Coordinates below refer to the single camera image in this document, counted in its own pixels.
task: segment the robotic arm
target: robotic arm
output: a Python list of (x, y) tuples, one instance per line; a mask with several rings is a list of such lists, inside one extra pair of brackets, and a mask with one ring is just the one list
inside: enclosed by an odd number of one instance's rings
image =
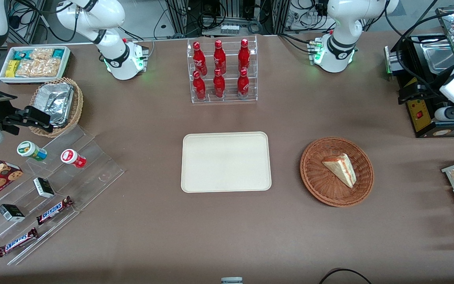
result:
[(383, 13), (392, 13), (398, 0), (329, 0), (328, 16), (335, 20), (333, 34), (318, 37), (313, 42), (314, 64), (327, 72), (337, 73), (351, 62), (355, 45), (362, 34), (360, 19), (376, 18)]
[(108, 71), (119, 80), (128, 80), (146, 70), (142, 47), (121, 39), (115, 28), (123, 25), (126, 14), (117, 0), (72, 0), (60, 2), (56, 10), (70, 3), (57, 18), (70, 30), (92, 41), (104, 57)]

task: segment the acrylic display stand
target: acrylic display stand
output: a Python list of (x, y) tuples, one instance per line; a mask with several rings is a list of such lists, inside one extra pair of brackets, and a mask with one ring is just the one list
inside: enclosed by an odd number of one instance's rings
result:
[[(82, 212), (101, 192), (124, 173), (93, 140), (94, 137), (79, 126), (59, 135), (43, 147), (47, 158), (41, 162), (28, 159), (21, 166), (24, 175), (0, 192), (1, 204), (16, 205), (26, 218), (22, 222), (6, 221), (0, 213), (0, 247), (9, 244), (36, 227), (39, 238), (28, 241), (22, 247), (12, 250), (2, 257), (2, 261), (18, 264), (41, 246), (47, 239)], [(61, 162), (60, 155), (65, 149), (74, 149), (87, 159), (87, 164), (78, 169)], [(46, 178), (55, 191), (53, 198), (38, 195), (33, 180)], [(74, 204), (38, 226), (40, 216), (66, 196)]]
[[(241, 48), (241, 40), (246, 38), (248, 40), (248, 49), (250, 50), (250, 67), (248, 68), (248, 79), (250, 79), (249, 93), (246, 99), (238, 98), (238, 53)], [(198, 41), (201, 44), (202, 52), (206, 56), (206, 66), (208, 68), (208, 74), (202, 79), (206, 84), (206, 99), (205, 101), (200, 101), (197, 99), (194, 86), (192, 81), (194, 77), (192, 72), (195, 70), (194, 66), (194, 49), (192, 48), (192, 43)], [(192, 102), (195, 103), (243, 103), (243, 102), (254, 102), (258, 99), (258, 65), (257, 65), (257, 37), (256, 36), (245, 36), (245, 37), (229, 37), (222, 38), (222, 47), (225, 51), (227, 58), (227, 72), (223, 75), (225, 79), (225, 97), (219, 99), (214, 93), (213, 79), (215, 77), (215, 63), (213, 61), (213, 54), (215, 52), (215, 44), (212, 43), (209, 39), (197, 38), (193, 40), (188, 40), (187, 45), (187, 60), (189, 67), (189, 81), (190, 81), (190, 93)]]

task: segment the white tray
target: white tray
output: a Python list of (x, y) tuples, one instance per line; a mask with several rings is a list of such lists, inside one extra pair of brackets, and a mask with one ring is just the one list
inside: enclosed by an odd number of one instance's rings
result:
[[(61, 58), (61, 64), (59, 65), (59, 70), (55, 77), (6, 77), (5, 72), (8, 67), (8, 63), (13, 59), (16, 52), (23, 50), (32, 50), (35, 48), (44, 48), (44, 49), (60, 49), (64, 50), (63, 57)], [(39, 84), (44, 82), (49, 82), (54, 79), (60, 79), (63, 77), (66, 66), (68, 65), (68, 59), (70, 56), (70, 49), (65, 45), (31, 45), (24, 47), (12, 47), (8, 50), (8, 54), (3, 63), (3, 67), (0, 71), (0, 81), (7, 84)]]
[(183, 138), (184, 192), (266, 191), (270, 187), (265, 133), (204, 133)]

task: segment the wicker basket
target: wicker basket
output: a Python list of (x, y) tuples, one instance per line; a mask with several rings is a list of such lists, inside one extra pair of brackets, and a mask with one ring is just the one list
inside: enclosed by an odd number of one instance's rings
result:
[[(335, 176), (322, 160), (346, 153), (350, 157), (357, 182), (350, 189)], [(324, 137), (312, 142), (301, 157), (301, 178), (319, 201), (335, 207), (348, 207), (362, 202), (371, 193), (374, 171), (366, 153), (353, 142), (340, 137)]]
[[(80, 120), (80, 116), (82, 114), (82, 107), (83, 107), (83, 94), (82, 90), (78, 87), (77, 83), (69, 78), (60, 78), (50, 82), (45, 83), (45, 85), (49, 84), (58, 84), (58, 83), (68, 83), (74, 87), (74, 94), (73, 94), (73, 101), (71, 102), (71, 110), (68, 117), (68, 124), (63, 128), (54, 128), (52, 133), (48, 133), (43, 129), (37, 127), (30, 127), (31, 131), (36, 135), (46, 136), (50, 138), (54, 138), (59, 136), (59, 134), (63, 133), (64, 131), (68, 130), (69, 128), (75, 127), (78, 121)], [(34, 95), (31, 99), (31, 106), (34, 105), (34, 100), (36, 99), (36, 95), (38, 94), (38, 90), (34, 92)]]

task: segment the brown table surface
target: brown table surface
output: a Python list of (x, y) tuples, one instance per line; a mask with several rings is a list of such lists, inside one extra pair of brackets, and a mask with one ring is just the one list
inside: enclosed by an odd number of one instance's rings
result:
[[(454, 283), (454, 195), (440, 172), (454, 164), (454, 138), (414, 138), (384, 71), (383, 47), (396, 40), (365, 33), (353, 63), (329, 74), (281, 38), (258, 36), (259, 101), (227, 106), (190, 102), (186, 40), (156, 43), (148, 72), (129, 81), (106, 71), (94, 45), (70, 45), (80, 124), (127, 171), (18, 266), (0, 260), (0, 283), (317, 283), (335, 267), (377, 284)], [(0, 89), (22, 107), (36, 86)], [(183, 192), (183, 137), (233, 131), (267, 133), (271, 189)], [(302, 151), (329, 135), (372, 161), (374, 188), (360, 205), (325, 205), (301, 181)], [(19, 142), (49, 141), (28, 129), (5, 137), (0, 159), (16, 164)]]

